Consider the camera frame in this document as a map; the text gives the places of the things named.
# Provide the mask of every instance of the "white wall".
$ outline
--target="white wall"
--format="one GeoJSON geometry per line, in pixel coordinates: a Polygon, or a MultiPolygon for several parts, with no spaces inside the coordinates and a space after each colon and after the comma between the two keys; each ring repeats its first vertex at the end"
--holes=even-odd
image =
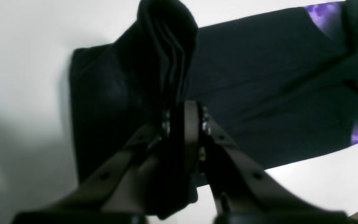
{"type": "MultiPolygon", "coordinates": [[[[326,1],[183,2],[199,26],[206,26],[326,1]]],[[[18,210],[41,207],[76,187],[69,57],[75,48],[115,41],[135,21],[137,6],[138,0],[0,0],[0,224],[9,223],[18,210]]],[[[343,196],[358,195],[358,184],[341,194],[335,186],[358,176],[358,157],[357,163],[349,161],[354,156],[344,153],[332,156],[337,159],[290,164],[269,173],[313,203],[352,213],[358,210],[358,198],[344,201],[343,196]],[[306,187],[310,182],[317,186],[306,187]]],[[[200,188],[200,201],[166,223],[210,223],[215,211],[207,189],[200,188]]]]}

